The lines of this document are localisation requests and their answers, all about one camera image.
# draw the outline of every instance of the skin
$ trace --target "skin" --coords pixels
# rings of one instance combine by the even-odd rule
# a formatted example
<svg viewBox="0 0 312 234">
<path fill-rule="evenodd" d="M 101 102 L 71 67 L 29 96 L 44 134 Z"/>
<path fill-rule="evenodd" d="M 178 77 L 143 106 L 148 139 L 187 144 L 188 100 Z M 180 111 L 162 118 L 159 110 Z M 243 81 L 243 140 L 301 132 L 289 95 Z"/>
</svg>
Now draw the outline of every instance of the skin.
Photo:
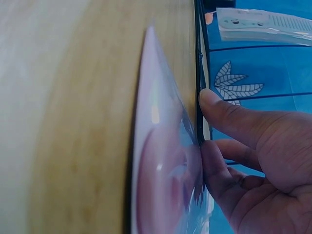
<svg viewBox="0 0 312 234">
<path fill-rule="evenodd" d="M 234 232 L 311 234 L 312 115 L 248 110 L 207 89 L 199 103 L 209 124 L 233 138 L 201 151 L 206 186 Z M 228 168 L 224 158 L 266 177 Z"/>
</svg>

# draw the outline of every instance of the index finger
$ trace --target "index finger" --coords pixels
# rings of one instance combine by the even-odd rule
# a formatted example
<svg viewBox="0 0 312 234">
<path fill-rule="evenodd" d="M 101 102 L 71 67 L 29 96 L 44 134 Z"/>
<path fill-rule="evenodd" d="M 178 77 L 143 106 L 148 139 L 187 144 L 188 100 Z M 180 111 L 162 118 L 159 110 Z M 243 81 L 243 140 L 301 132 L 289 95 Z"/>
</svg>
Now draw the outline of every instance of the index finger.
<svg viewBox="0 0 312 234">
<path fill-rule="evenodd" d="M 205 141 L 201 146 L 201 152 L 206 186 L 229 221 L 247 190 L 241 188 L 230 174 L 216 143 Z"/>
<path fill-rule="evenodd" d="M 209 124 L 252 149 L 256 149 L 267 129 L 285 115 L 285 112 L 254 111 L 232 105 L 209 89 L 200 92 L 199 104 Z"/>
</svg>

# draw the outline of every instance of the wooden surface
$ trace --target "wooden surface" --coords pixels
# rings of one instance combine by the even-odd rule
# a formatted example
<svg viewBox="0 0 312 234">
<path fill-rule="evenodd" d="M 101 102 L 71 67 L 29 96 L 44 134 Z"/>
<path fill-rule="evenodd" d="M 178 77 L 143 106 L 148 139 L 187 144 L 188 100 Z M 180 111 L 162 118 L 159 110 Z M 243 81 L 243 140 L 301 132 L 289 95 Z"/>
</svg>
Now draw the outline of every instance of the wooden surface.
<svg viewBox="0 0 312 234">
<path fill-rule="evenodd" d="M 144 31 L 154 19 L 194 120 L 193 1 L 0 3 L 0 233 L 129 233 Z"/>
</svg>

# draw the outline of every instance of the clear plastic sheet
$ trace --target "clear plastic sheet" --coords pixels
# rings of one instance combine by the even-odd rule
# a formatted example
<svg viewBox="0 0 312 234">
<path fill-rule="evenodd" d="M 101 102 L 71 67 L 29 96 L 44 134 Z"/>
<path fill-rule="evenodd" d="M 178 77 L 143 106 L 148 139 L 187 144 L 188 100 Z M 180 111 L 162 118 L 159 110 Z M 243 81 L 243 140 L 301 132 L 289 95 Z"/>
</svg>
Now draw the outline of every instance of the clear plastic sheet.
<svg viewBox="0 0 312 234">
<path fill-rule="evenodd" d="M 257 40 L 312 46 L 312 20 L 263 10 L 217 8 L 222 40 Z"/>
<path fill-rule="evenodd" d="M 208 234 L 214 203 L 203 184 L 198 141 L 153 26 L 139 79 L 132 233 Z"/>
</svg>

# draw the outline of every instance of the white leaf print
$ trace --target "white leaf print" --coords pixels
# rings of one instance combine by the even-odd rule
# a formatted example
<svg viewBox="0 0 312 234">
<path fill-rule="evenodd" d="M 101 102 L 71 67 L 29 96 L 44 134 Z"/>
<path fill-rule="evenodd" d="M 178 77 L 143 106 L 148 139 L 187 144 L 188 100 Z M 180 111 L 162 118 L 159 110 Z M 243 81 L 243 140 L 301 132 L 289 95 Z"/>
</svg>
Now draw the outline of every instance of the white leaf print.
<svg viewBox="0 0 312 234">
<path fill-rule="evenodd" d="M 233 83 L 236 83 L 244 78 L 246 78 L 246 75 L 233 75 L 233 74 L 228 74 L 221 76 L 217 78 L 214 82 L 215 86 L 227 86 Z"/>
<path fill-rule="evenodd" d="M 228 61 L 227 63 L 225 63 L 221 69 L 219 70 L 218 74 L 216 75 L 214 84 L 216 85 L 216 82 L 218 79 L 220 79 L 220 77 L 224 76 L 224 75 L 229 75 L 231 74 L 231 61 Z"/>
<path fill-rule="evenodd" d="M 220 93 L 220 95 L 223 97 L 224 100 L 230 100 L 230 99 L 236 99 L 237 97 L 229 90 L 221 89 L 219 87 L 216 87 L 217 91 Z M 229 101 L 229 103 L 232 103 L 235 105 L 240 105 L 239 101 Z"/>
<path fill-rule="evenodd" d="M 234 101 L 228 101 L 228 103 L 235 105 L 235 106 L 240 106 L 239 100 L 234 100 Z"/>
<path fill-rule="evenodd" d="M 249 97 L 259 93 L 263 86 L 263 84 L 245 84 L 222 86 L 221 89 L 230 91 L 236 97 Z"/>
<path fill-rule="evenodd" d="M 264 84 L 232 85 L 246 77 L 248 76 L 231 74 L 231 61 L 228 61 L 216 75 L 214 87 L 227 102 L 241 105 L 240 101 L 236 100 L 237 98 L 253 96 L 259 93 L 264 86 Z"/>
</svg>

